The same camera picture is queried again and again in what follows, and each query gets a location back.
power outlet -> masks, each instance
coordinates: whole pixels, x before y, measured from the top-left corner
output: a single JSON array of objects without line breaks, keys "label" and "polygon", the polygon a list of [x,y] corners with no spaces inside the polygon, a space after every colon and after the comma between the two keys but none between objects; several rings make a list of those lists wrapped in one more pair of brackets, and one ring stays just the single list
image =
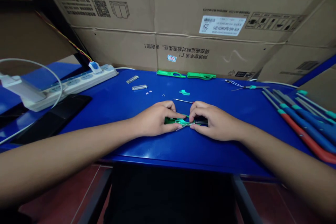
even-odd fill
[{"label": "power outlet", "polygon": [[[63,95],[61,100],[63,100],[69,94],[77,94],[86,89],[89,89],[101,82],[104,82],[118,74],[116,69],[111,65],[101,66],[102,72],[94,74],[91,70],[84,72],[80,75],[70,77],[62,81],[63,85]],[[49,106],[52,106],[60,95],[61,87],[58,83],[54,83],[50,88],[43,90],[46,98],[39,102],[32,102],[21,97],[23,105],[32,111],[41,111]]]}]

plug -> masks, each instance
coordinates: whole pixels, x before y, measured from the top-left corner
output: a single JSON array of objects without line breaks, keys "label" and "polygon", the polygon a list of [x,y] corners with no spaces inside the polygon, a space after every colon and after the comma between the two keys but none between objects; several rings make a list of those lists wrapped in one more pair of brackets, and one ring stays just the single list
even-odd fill
[{"label": "plug", "polygon": [[93,72],[94,74],[98,74],[98,73],[100,73],[100,72],[103,71],[103,70],[100,68],[99,64],[98,64],[97,62],[94,62],[94,61],[92,61],[92,62],[89,63],[89,67],[91,68],[91,70],[92,70],[92,72]]}]

white plug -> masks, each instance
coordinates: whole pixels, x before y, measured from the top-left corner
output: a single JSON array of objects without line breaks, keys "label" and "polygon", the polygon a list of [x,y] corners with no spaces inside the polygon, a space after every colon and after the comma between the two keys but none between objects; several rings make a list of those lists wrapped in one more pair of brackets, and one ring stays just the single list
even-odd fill
[{"label": "white plug", "polygon": [[42,91],[21,79],[20,76],[10,77],[9,75],[3,75],[0,73],[0,80],[4,88],[12,91],[22,98],[31,100],[32,102],[39,102],[46,98]]},{"label": "white plug", "polygon": [[103,70],[100,68],[99,64],[98,64],[97,62],[94,62],[94,61],[92,61],[92,62],[89,63],[89,67],[91,68],[91,70],[92,70],[92,72],[93,72],[94,74],[98,74],[98,73],[100,73],[100,72],[103,71]]}]

hand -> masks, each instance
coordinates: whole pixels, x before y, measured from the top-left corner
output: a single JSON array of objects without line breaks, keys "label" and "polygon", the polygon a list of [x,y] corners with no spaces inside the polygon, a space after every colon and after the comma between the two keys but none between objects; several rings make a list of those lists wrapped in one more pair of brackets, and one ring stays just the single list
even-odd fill
[{"label": "hand", "polygon": [[196,101],[191,106],[189,121],[193,122],[197,116],[207,118],[208,127],[192,124],[190,128],[219,141],[239,140],[241,132],[248,125],[223,110],[202,101]]},{"label": "hand", "polygon": [[131,120],[139,137],[153,137],[182,128],[177,123],[165,124],[165,117],[183,119],[186,116],[176,112],[173,101],[164,101],[155,103]]}]

person's right hand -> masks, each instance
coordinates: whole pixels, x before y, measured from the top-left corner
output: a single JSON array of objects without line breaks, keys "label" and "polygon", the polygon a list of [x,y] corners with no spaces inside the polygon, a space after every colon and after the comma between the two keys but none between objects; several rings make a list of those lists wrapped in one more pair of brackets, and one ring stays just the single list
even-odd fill
[{"label": "person's right hand", "polygon": [[242,131],[248,125],[223,110],[202,101],[195,101],[191,106],[189,121],[193,122],[197,116],[207,118],[208,127],[192,124],[190,128],[219,141],[240,140]]}]

